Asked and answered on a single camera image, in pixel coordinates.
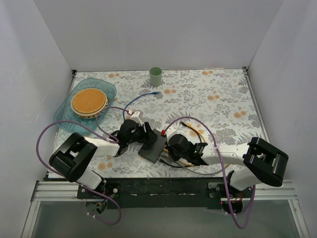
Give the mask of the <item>black network switch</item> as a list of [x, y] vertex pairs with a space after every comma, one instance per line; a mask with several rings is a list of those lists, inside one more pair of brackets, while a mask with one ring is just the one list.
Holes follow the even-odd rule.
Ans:
[[151, 144], [143, 144], [138, 155], [155, 164], [165, 148], [166, 137], [161, 136], [161, 132], [156, 129], [154, 133], [158, 136], [157, 140]]

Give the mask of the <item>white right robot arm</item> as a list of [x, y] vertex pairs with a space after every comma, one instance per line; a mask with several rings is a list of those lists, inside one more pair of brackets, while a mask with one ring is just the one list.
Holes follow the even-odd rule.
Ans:
[[208, 143], [192, 143], [176, 132], [167, 134], [167, 150], [174, 161], [184, 159], [195, 166], [219, 164], [219, 155], [224, 164], [244, 166], [227, 176], [224, 191], [235, 197], [248, 187], [264, 183], [281, 187], [289, 156], [259, 137], [240, 145], [216, 147]]

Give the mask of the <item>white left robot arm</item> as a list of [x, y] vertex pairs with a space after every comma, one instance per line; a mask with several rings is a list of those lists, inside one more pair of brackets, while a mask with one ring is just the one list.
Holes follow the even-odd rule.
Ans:
[[88, 187], [88, 192], [94, 198], [101, 198], [106, 191], [104, 180], [88, 168], [93, 157], [121, 156], [130, 144], [136, 142], [143, 145], [138, 154], [155, 163], [165, 146], [165, 138], [159, 131], [151, 129], [148, 122], [138, 123], [126, 119], [120, 130], [113, 135], [118, 139], [118, 143], [73, 133], [52, 154], [49, 165], [69, 182], [78, 182]]

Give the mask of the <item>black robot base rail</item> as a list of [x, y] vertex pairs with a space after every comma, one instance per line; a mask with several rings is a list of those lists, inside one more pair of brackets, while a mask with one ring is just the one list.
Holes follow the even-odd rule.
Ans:
[[203, 207], [226, 202], [223, 178], [107, 178], [105, 194], [121, 208]]

